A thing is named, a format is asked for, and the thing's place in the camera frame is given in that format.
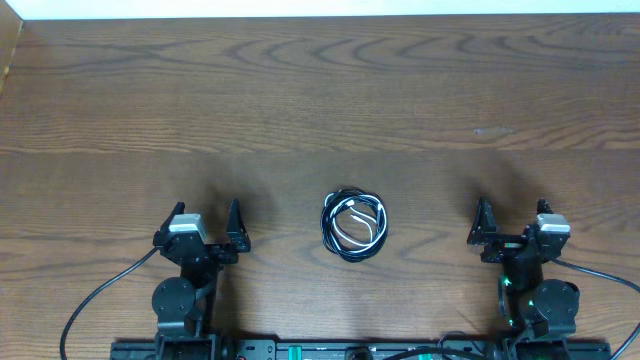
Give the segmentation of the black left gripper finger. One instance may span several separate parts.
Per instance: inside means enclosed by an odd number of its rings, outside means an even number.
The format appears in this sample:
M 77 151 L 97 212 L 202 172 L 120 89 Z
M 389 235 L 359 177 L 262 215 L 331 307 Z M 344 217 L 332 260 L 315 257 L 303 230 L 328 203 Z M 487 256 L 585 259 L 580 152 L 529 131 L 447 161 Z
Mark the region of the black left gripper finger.
M 236 198 L 232 200 L 230 205 L 226 235 L 238 253 L 251 251 L 251 240 L 242 220 L 239 200 Z
M 182 215 L 184 213 L 184 209 L 185 209 L 185 203 L 184 202 L 177 202 L 176 205 L 174 206 L 174 208 L 171 210 L 169 216 L 165 219 L 165 221 L 162 223 L 162 225 L 158 229 L 158 231 L 162 232 L 162 233 L 168 233 L 169 232 L 169 226 L 170 226 L 171 222 L 173 221 L 174 217 L 176 215 Z

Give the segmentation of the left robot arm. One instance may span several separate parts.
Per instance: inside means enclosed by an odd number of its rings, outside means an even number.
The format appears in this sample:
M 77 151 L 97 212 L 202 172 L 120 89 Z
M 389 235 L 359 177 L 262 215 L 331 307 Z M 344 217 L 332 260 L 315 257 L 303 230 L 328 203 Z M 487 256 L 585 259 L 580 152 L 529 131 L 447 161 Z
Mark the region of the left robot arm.
M 251 250 L 239 201 L 230 204 L 225 243 L 206 242 L 204 220 L 187 214 L 179 202 L 153 237 L 160 255 L 180 267 L 180 275 L 162 281 L 152 295 L 158 317 L 157 359 L 234 359 L 234 341 L 209 330 L 218 275 Z

